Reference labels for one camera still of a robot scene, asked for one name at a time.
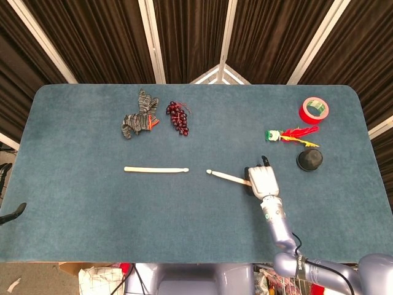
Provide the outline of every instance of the red feather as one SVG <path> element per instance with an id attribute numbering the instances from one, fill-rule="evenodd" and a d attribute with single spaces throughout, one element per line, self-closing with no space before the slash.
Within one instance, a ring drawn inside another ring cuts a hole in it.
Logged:
<path id="1" fill-rule="evenodd" d="M 281 135 L 284 136 L 289 136 L 289 137 L 295 137 L 295 138 L 301 138 L 303 136 L 306 136 L 307 134 L 313 133 L 313 132 L 318 132 L 319 127 L 318 126 L 312 126 L 309 128 L 296 128 L 296 129 L 288 129 L 284 132 L 281 133 Z"/>

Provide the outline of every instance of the floor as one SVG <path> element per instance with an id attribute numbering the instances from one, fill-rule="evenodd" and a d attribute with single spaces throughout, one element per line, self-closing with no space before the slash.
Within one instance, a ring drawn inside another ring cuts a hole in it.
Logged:
<path id="1" fill-rule="evenodd" d="M 14 163 L 15 155 L 0 152 L 0 163 Z M 7 173 L 6 183 L 1 192 L 2 198 L 7 190 L 12 170 Z M 54 263 L 0 263 L 0 295 L 10 295 L 8 287 L 16 280 L 19 284 L 14 288 L 13 295 L 77 295 L 79 285 L 77 277 L 73 277 L 58 268 Z"/>

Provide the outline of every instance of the black rubber cup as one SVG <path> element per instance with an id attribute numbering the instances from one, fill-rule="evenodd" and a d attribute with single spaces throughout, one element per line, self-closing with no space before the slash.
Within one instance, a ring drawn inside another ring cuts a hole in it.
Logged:
<path id="1" fill-rule="evenodd" d="M 304 171 L 313 171 L 322 164 L 323 156 L 317 149 L 307 149 L 301 152 L 296 159 L 300 169 Z"/>

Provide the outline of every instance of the cardboard box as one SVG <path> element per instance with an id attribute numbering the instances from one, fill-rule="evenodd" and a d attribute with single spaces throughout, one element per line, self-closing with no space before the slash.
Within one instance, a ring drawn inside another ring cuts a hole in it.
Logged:
<path id="1" fill-rule="evenodd" d="M 78 277 L 78 273 L 81 269 L 89 269 L 91 267 L 108 267 L 113 263 L 109 262 L 59 262 L 59 269 L 62 271 L 69 273 L 75 277 Z"/>

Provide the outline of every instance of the cat toy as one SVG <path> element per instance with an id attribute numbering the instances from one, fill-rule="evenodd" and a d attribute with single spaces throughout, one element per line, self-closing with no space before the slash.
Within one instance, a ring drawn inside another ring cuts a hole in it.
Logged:
<path id="1" fill-rule="evenodd" d="M 315 143 L 310 143 L 309 141 L 300 140 L 299 138 L 306 136 L 307 134 L 318 132 L 319 127 L 313 126 L 309 128 L 295 128 L 288 129 L 286 131 L 283 130 L 267 130 L 265 132 L 265 139 L 267 141 L 298 141 L 299 143 L 303 143 L 307 148 L 314 147 L 318 148 L 319 146 Z"/>

